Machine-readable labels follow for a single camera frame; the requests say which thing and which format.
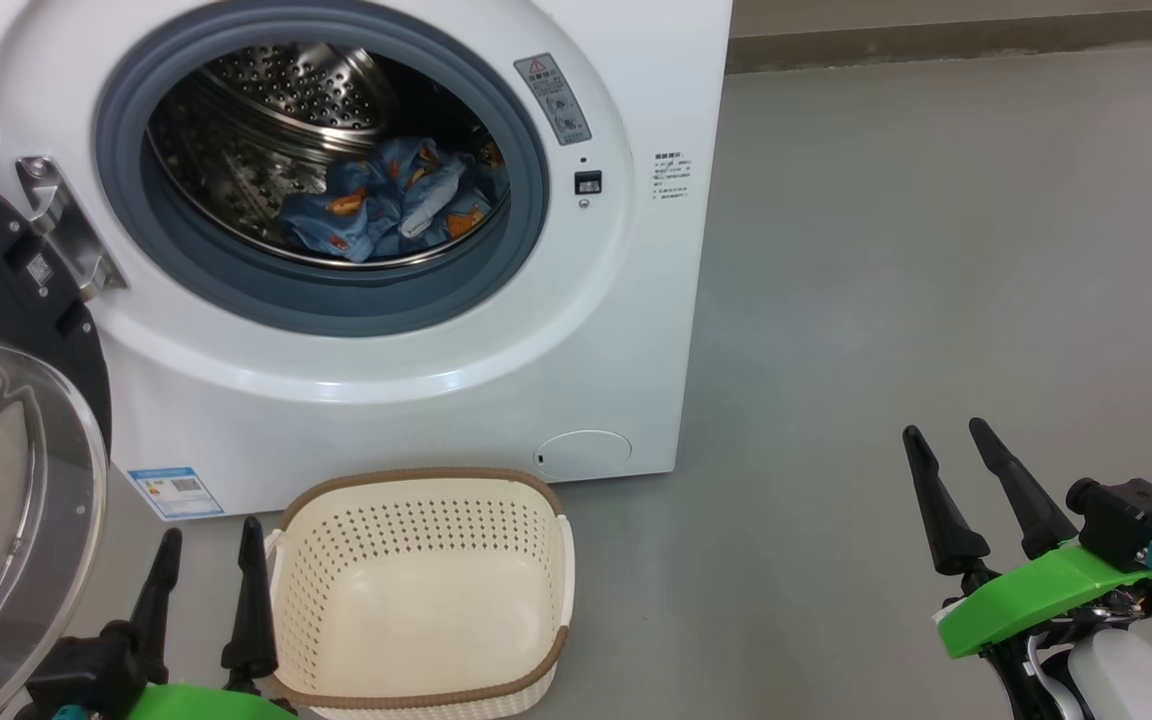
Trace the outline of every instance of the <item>blue cloth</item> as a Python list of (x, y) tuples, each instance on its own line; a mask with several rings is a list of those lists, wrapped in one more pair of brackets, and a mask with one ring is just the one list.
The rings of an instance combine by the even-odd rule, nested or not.
[(364, 263), (463, 236), (507, 185), (502, 162), (493, 167), (429, 138), (396, 137), (364, 160), (334, 161), (326, 192), (288, 196), (278, 219), (306, 249)]

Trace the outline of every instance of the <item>gray rubber seal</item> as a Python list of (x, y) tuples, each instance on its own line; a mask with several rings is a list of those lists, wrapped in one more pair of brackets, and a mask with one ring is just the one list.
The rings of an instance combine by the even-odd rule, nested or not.
[[(395, 270), (326, 270), (229, 237), (179, 196), (147, 150), (157, 103), (192, 69), (268, 41), (365, 47), (434, 78), (483, 120), (509, 172), (509, 206), (471, 242)], [(96, 112), (96, 169), (120, 222), (175, 281), (243, 318), (324, 336), (380, 336), (445, 323), (487, 300), (530, 255), (550, 205), (540, 138), (499, 73), (448, 35), (355, 0), (234, 0), (157, 29), (123, 59)]]

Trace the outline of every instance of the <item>white washing machine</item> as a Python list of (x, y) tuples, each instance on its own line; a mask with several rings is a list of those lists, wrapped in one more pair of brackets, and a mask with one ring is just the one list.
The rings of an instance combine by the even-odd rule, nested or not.
[[(0, 195), (23, 219), (0, 232), (65, 267), (22, 242), (3, 263), (40, 304), (56, 273), (77, 278), (86, 311), (59, 306), (56, 327), (99, 334), (113, 460), (165, 518), (279, 509), (397, 467), (661, 473), (728, 15), (0, 0)], [(289, 229), (288, 197), (343, 199), (326, 174), (394, 137), (467, 158), (458, 192), (472, 176), (494, 195), (476, 185), (472, 213), (431, 220), (442, 236), (366, 258)]]

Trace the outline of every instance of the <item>plastic basket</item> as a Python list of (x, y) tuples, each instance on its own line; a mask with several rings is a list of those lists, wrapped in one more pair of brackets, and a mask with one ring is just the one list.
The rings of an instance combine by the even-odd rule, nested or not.
[(276, 694), (329, 719), (486, 720), (550, 689), (575, 592), (571, 528), (513, 470), (355, 475), (266, 538)]

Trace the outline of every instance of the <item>washing machine door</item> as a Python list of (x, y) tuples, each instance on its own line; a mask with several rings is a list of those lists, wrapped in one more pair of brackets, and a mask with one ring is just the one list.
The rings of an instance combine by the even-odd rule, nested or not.
[(108, 445), (91, 314), (56, 252), (0, 197), (0, 710), (78, 600)]

